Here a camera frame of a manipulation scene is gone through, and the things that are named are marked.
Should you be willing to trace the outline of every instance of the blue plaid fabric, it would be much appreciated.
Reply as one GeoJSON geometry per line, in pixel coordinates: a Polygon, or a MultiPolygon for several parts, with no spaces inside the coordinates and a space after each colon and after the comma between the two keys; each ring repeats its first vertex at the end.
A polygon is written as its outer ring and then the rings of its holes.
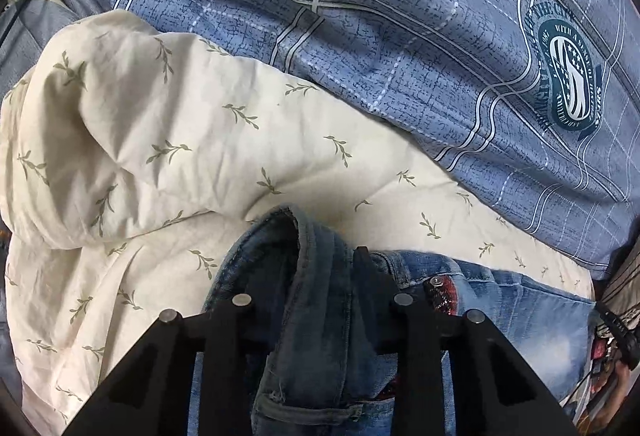
{"type": "Polygon", "coordinates": [[[630,0],[111,3],[411,132],[478,198],[595,279],[634,237],[640,18],[630,0]]]}

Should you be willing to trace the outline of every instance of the blanket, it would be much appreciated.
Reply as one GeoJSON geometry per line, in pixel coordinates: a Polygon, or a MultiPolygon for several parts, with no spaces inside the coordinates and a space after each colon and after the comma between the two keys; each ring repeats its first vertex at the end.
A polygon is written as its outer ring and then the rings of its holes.
{"type": "Polygon", "coordinates": [[[640,18],[630,0],[111,3],[388,119],[595,279],[635,238],[640,18]]]}
{"type": "Polygon", "coordinates": [[[123,10],[72,24],[6,95],[0,210],[24,410],[59,434],[158,313],[200,311],[252,221],[295,203],[372,251],[434,251],[591,297],[411,138],[321,87],[123,10]]]}

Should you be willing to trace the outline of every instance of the metal screw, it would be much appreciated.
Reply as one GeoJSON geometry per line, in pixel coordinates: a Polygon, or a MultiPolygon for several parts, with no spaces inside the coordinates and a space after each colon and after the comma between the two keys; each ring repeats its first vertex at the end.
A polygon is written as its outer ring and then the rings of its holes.
{"type": "Polygon", "coordinates": [[[160,314],[158,315],[158,320],[164,324],[168,324],[169,322],[174,321],[177,316],[178,316],[178,311],[172,310],[171,308],[169,308],[167,310],[160,311],[160,314]]]}
{"type": "Polygon", "coordinates": [[[251,304],[251,295],[246,293],[239,293],[238,295],[234,295],[234,297],[231,299],[231,302],[239,307],[248,306],[249,304],[251,304]]]}
{"type": "Polygon", "coordinates": [[[469,310],[466,312],[466,318],[472,321],[474,324],[481,324],[486,318],[484,313],[480,310],[469,310]]]}
{"type": "Polygon", "coordinates": [[[408,293],[397,293],[394,295],[394,302],[398,306],[410,306],[414,303],[414,298],[408,293]]]}

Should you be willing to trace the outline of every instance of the circular logo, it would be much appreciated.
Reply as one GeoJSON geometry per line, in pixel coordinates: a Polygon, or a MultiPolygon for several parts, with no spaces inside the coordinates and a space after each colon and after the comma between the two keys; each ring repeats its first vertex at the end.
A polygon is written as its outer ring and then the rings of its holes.
{"type": "Polygon", "coordinates": [[[543,2],[529,9],[524,23],[540,70],[534,102],[540,125],[580,132],[578,139],[590,135],[602,117],[602,66],[593,66],[573,16],[543,2]]]}

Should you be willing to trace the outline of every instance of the cream floral bedsheet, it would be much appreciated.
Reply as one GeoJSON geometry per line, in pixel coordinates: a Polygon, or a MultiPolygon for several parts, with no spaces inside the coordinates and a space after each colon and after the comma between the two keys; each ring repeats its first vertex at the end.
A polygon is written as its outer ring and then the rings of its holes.
{"type": "Polygon", "coordinates": [[[52,38],[2,103],[0,162],[8,320],[43,435],[64,430],[162,309],[198,313],[232,243],[283,201],[353,246],[437,251],[592,292],[587,270],[393,127],[121,10],[52,38]]]}

